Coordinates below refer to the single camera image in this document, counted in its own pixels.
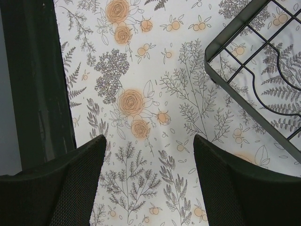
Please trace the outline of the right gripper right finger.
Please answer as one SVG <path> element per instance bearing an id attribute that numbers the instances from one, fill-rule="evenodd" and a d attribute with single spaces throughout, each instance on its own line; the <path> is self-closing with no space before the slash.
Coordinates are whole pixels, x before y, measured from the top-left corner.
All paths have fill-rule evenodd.
<path id="1" fill-rule="evenodd" d="M 200 135 L 194 158 L 211 226 L 299 226 L 301 179 L 230 154 Z"/>

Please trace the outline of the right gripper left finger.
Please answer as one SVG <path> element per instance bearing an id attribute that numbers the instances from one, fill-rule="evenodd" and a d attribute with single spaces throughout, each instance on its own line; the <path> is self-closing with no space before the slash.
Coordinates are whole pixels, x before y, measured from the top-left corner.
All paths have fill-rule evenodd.
<path id="1" fill-rule="evenodd" d="M 88 226 L 105 151 L 99 135 L 40 166 L 1 176 L 0 224 Z"/>

